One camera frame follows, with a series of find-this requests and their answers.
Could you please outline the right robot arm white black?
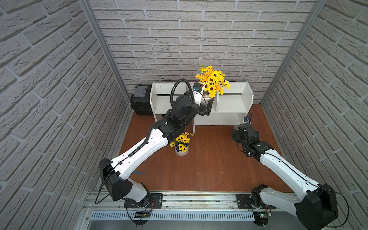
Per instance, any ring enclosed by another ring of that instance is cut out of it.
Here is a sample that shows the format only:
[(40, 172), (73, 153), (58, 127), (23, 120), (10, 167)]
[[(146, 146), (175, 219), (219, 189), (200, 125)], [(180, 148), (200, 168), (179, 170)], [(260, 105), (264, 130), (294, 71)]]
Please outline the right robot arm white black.
[(286, 161), (269, 143), (259, 140), (259, 132), (251, 123), (242, 123), (232, 131), (232, 140), (247, 157), (268, 167), (294, 192), (287, 194), (267, 185), (251, 191), (254, 209), (273, 206), (295, 216), (308, 230), (321, 230), (339, 216), (336, 192), (328, 184), (320, 184)]

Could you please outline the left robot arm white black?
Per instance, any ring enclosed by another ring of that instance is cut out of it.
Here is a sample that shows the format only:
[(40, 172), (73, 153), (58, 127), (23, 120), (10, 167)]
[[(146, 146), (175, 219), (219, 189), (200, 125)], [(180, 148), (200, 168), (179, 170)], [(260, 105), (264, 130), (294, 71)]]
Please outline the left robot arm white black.
[(205, 87), (204, 83), (191, 86), (186, 79), (179, 79), (170, 93), (171, 108), (164, 118), (152, 124), (147, 136), (114, 159), (103, 158), (99, 162), (100, 188), (106, 188), (112, 200), (128, 198), (140, 208), (148, 205), (149, 190), (129, 177), (153, 153), (179, 137), (196, 115), (210, 115), (217, 92), (205, 95)]

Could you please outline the sunflower pot ribbed white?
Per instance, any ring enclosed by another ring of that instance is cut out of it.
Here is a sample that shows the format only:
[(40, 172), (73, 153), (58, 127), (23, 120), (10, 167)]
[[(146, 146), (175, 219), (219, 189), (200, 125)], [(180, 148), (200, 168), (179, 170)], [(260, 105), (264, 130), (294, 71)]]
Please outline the sunflower pot ribbed white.
[(184, 132), (170, 143), (170, 147), (174, 148), (178, 156), (185, 156), (188, 154), (190, 137), (195, 137), (195, 135)]

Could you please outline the sunflower pot with twine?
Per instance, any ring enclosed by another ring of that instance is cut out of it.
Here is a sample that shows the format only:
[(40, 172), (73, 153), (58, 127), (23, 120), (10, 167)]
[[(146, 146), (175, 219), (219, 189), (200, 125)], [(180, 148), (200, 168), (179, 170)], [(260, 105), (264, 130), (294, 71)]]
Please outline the sunflower pot with twine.
[(207, 66), (200, 69), (201, 73), (196, 78), (204, 84), (204, 91), (210, 98), (216, 97), (217, 93), (224, 94), (224, 89), (230, 89), (231, 85), (225, 80), (225, 74), (213, 69), (213, 66)]

